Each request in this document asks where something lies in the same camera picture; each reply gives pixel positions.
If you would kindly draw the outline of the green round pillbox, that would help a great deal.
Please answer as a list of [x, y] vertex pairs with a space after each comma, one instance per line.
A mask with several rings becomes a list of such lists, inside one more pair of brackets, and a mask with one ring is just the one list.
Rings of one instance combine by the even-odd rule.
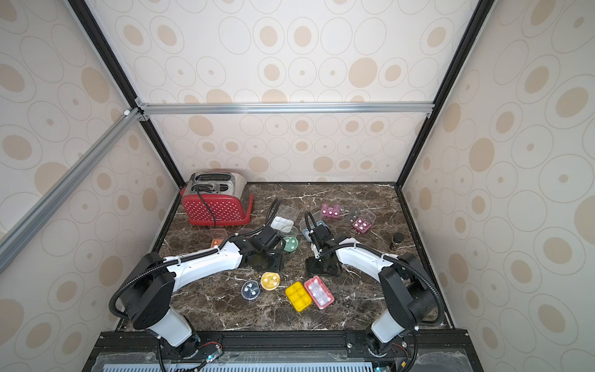
[[293, 253], [299, 247], [298, 236], [300, 235], [300, 230], [296, 226], [284, 226], [280, 230], [280, 234], [284, 239], [284, 252]]

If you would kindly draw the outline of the yellow round pillbox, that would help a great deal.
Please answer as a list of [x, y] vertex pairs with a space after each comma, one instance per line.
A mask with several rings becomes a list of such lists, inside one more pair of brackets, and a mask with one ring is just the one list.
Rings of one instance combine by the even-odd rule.
[[280, 275], [274, 272], [266, 272], [261, 277], [260, 285], [266, 291], [273, 291], [280, 285]]

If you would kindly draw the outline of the red rectangular pillbox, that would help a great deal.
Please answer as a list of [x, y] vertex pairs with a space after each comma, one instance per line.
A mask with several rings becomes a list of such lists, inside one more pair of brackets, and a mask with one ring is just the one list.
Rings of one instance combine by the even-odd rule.
[[311, 296], [315, 305], [324, 310], [334, 303], [335, 298], [319, 276], [308, 279], [305, 283], [305, 290]]

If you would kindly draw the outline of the dark blue round pillbox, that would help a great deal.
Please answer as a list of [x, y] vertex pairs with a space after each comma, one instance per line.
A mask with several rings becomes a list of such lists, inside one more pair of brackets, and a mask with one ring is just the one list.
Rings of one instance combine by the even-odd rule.
[[260, 296], [260, 284], [257, 281], [246, 281], [241, 289], [241, 295], [247, 301], [253, 301]]

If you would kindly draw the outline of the yellow lidded rectangular pillbox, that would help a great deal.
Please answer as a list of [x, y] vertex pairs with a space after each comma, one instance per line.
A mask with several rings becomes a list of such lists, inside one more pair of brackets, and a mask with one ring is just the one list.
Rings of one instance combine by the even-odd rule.
[[313, 303], [310, 294], [308, 294], [305, 286], [300, 281], [290, 285], [285, 290], [285, 294], [296, 312], [303, 312]]

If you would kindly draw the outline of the magenta pillbox clear lid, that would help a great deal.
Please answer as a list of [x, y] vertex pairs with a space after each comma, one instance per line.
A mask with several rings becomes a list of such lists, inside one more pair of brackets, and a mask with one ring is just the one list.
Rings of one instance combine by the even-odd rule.
[[350, 216], [350, 226], [359, 234], [365, 234], [372, 229], [376, 218], [377, 217], [372, 212], [356, 212]]

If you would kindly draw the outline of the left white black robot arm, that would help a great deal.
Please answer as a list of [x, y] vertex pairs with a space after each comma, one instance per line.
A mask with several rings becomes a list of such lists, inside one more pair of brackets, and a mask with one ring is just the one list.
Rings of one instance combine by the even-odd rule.
[[213, 248], [175, 257], [145, 255], [112, 295], [110, 313], [130, 321], [136, 330], [149, 330], [174, 348], [197, 344], [192, 325], [171, 305], [173, 293], [205, 277], [241, 267], [260, 272], [280, 270], [285, 241], [272, 226], [280, 207], [281, 200], [274, 199], [263, 226], [226, 237]]

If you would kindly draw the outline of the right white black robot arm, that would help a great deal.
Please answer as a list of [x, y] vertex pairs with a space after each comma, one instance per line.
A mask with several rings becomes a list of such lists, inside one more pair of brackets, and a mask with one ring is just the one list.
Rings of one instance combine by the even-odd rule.
[[417, 326], [442, 325], [446, 304], [417, 257], [382, 253], [353, 237], [335, 236], [311, 212], [305, 212], [305, 226], [313, 252], [306, 260], [309, 274], [337, 277], [351, 266], [380, 284], [386, 309], [367, 329], [372, 354], [387, 353], [396, 337]]

